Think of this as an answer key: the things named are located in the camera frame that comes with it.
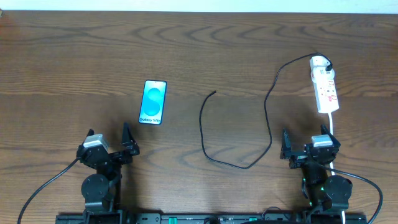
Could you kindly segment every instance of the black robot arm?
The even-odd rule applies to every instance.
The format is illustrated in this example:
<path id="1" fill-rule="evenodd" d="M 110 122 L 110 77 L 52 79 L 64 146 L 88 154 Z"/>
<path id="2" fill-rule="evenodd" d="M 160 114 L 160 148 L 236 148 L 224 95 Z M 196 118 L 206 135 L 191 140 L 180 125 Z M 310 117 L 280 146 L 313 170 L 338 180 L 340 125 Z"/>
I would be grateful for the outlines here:
<path id="1" fill-rule="evenodd" d="M 245 214 L 159 214 L 129 213 L 117 205 L 120 198 L 121 166 L 132 162 L 139 148 L 124 124 L 122 145 L 125 150 L 108 153 L 108 143 L 101 134 L 90 130 L 79 146 L 77 157 L 96 170 L 81 186 L 86 203 L 83 215 L 58 215 L 56 224 L 261 224 L 261 223 L 341 223 L 341 211 L 348 208 L 352 183 L 343 177 L 328 177 L 319 164 L 335 159 L 340 143 L 321 127 L 320 136 L 312 137 L 301 151 L 293 151 L 287 131 L 283 132 L 281 159 L 289 159 L 290 168 L 301 168 L 305 182 L 303 191 L 310 207 L 300 211 L 270 210 L 262 215 Z M 346 215 L 346 224 L 365 224 L 365 215 Z"/>

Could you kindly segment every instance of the power strip switch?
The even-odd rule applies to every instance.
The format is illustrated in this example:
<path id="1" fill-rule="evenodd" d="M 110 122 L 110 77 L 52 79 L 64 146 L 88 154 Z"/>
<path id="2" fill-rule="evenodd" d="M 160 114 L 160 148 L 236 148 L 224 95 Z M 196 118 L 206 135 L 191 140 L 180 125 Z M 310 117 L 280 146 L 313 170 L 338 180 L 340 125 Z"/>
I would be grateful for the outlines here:
<path id="1" fill-rule="evenodd" d="M 314 56 L 310 60 L 311 79 L 319 113 L 331 113 L 339 108 L 334 81 L 335 71 L 326 70 L 329 64 L 330 62 L 322 56 Z"/>

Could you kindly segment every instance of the blue phone screen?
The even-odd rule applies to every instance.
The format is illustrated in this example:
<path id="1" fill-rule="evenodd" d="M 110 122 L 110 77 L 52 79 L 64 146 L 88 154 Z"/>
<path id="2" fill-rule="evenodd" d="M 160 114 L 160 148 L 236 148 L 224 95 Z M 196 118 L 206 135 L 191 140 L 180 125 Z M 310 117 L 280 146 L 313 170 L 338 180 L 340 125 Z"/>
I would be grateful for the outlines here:
<path id="1" fill-rule="evenodd" d="M 140 123 L 160 124 L 162 122 L 166 86 L 165 81 L 145 81 L 141 112 L 139 113 Z"/>

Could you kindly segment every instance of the white cable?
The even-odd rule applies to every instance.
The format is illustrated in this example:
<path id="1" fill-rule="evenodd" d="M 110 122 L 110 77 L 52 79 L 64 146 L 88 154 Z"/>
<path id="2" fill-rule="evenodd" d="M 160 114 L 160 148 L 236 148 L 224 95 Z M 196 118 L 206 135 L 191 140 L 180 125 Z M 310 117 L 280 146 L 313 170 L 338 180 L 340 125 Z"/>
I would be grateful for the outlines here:
<path id="1" fill-rule="evenodd" d="M 328 113 L 329 115 L 329 131 L 330 134 L 333 135 L 333 119 L 331 117 L 331 113 Z M 334 169 L 335 167 L 333 166 L 333 162 L 329 163 L 329 167 L 331 169 Z M 341 212 L 341 219 L 343 220 L 343 224 L 346 223 L 346 213 L 344 211 Z"/>
<path id="2" fill-rule="evenodd" d="M 328 113 L 328 115 L 329 115 L 329 131 L 330 131 L 330 134 L 333 135 L 333 118 L 331 117 L 331 113 Z M 333 162 L 331 162 L 329 164 L 329 166 L 331 169 L 334 169 Z"/>

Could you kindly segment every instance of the power cord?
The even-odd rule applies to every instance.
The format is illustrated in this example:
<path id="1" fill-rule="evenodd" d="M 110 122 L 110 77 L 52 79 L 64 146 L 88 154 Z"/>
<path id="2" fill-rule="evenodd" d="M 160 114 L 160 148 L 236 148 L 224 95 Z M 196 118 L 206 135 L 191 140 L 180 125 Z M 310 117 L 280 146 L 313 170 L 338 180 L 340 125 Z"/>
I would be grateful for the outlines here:
<path id="1" fill-rule="evenodd" d="M 262 213 L 261 219 L 262 219 L 262 220 L 265 220 L 265 215 L 266 215 L 266 213 L 267 213 L 269 210 L 273 209 L 273 208 L 276 208 L 276 209 L 278 209 L 278 210 L 282 210 L 282 209 L 280 209 L 279 207 L 271 206 L 271 207 L 267 208 L 267 209 Z"/>
<path id="2" fill-rule="evenodd" d="M 271 93 L 271 91 L 274 89 L 274 87 L 275 87 L 275 85 L 276 85 L 276 81 L 278 80 L 278 76 L 279 76 L 280 71 L 281 71 L 286 65 L 289 65 L 289 64 L 291 64 L 291 63 L 293 63 L 293 62 L 296 62 L 296 61 L 298 61 L 298 60 L 300 60 L 300 59 L 303 59 L 303 58 L 306 58 L 306 57 L 312 57 L 312 56 L 322 56 L 322 57 L 325 57 L 325 58 L 330 62 L 330 65 L 328 65 L 328 66 L 326 67 L 326 71 L 330 71 L 330 70 L 333 68 L 332 63 L 331 63 L 331 60 L 328 59 L 328 57 L 324 56 L 324 55 L 321 54 L 321 53 L 312 53 L 312 54 L 308 54 L 308 55 L 301 56 L 301 57 L 299 57 L 299 58 L 296 58 L 296 59 L 294 59 L 294 60 L 291 60 L 291 61 L 287 62 L 286 64 L 282 65 L 282 66 L 279 68 L 278 72 L 276 73 L 274 83 L 272 84 L 271 88 L 268 90 L 268 93 L 267 93 L 266 98 L 265 98 L 265 100 L 264 100 L 264 112 L 265 112 L 265 114 L 266 114 L 266 122 L 267 122 L 268 133 L 269 133 L 269 144 L 268 144 L 266 150 L 265 150 L 254 162 L 252 162 L 251 164 L 249 164 L 249 165 L 246 166 L 246 167 L 237 166 L 237 165 L 234 165 L 234 164 L 230 164 L 229 162 L 223 162 L 223 161 L 219 161 L 219 160 L 213 159 L 213 158 L 211 158 L 211 157 L 206 153 L 205 145 L 204 145 L 204 143 L 203 143 L 203 131 L 202 131 L 202 128 L 201 128 L 201 114 L 202 114 L 203 108 L 205 107 L 205 103 L 206 103 L 207 99 L 208 99 L 209 97 L 213 96 L 217 91 L 215 90 L 215 91 L 213 91 L 212 93 L 210 93 L 210 94 L 205 98 L 205 100 L 204 100 L 204 102 L 203 102 L 203 104 L 202 104 L 202 106 L 201 106 L 201 108 L 200 108 L 200 113 L 199 113 L 199 129 L 200 129 L 200 138 L 201 138 L 201 148 L 202 148 L 203 153 L 204 153 L 204 155 L 206 156 L 206 158 L 209 159 L 209 160 L 212 161 L 212 162 L 217 162 L 217 163 L 219 163 L 219 164 L 231 166 L 231 167 L 238 168 L 238 169 L 250 169 L 250 167 L 254 166 L 254 165 L 255 165 L 267 152 L 268 152 L 268 150 L 271 148 L 271 145 L 272 145 L 272 134 L 271 134 L 271 128 L 269 127 L 269 122 L 268 122 L 268 114 L 267 114 L 267 106 L 266 106 L 266 103 L 267 103 L 269 94 Z"/>
<path id="3" fill-rule="evenodd" d="M 333 135 L 333 118 L 331 116 L 331 113 L 328 113 L 329 116 L 329 132 L 330 134 Z M 333 162 L 329 163 L 329 167 L 331 169 L 334 169 L 335 167 L 333 166 Z M 344 211 L 341 211 L 341 219 L 343 220 L 343 224 L 346 224 L 346 213 Z"/>
<path id="4" fill-rule="evenodd" d="M 321 205 L 316 206 L 315 208 L 313 208 L 305 217 L 305 223 L 311 224 L 310 223 L 310 217 L 311 215 L 313 215 L 316 211 L 319 211 L 322 209 Z"/>
<path id="5" fill-rule="evenodd" d="M 21 224 L 22 216 L 24 215 L 24 212 L 29 205 L 30 201 L 33 200 L 33 198 L 41 191 L 43 188 L 45 188 L 48 184 L 51 184 L 53 181 L 55 181 L 58 177 L 60 177 L 62 174 L 66 173 L 77 161 L 79 161 L 80 157 L 77 157 L 67 168 L 65 168 L 61 173 L 57 174 L 55 177 L 51 178 L 49 181 L 44 183 L 41 187 L 39 187 L 33 194 L 30 196 L 30 198 L 26 201 L 25 205 L 23 206 L 21 212 L 19 213 L 18 217 L 18 222 L 17 224 Z"/>

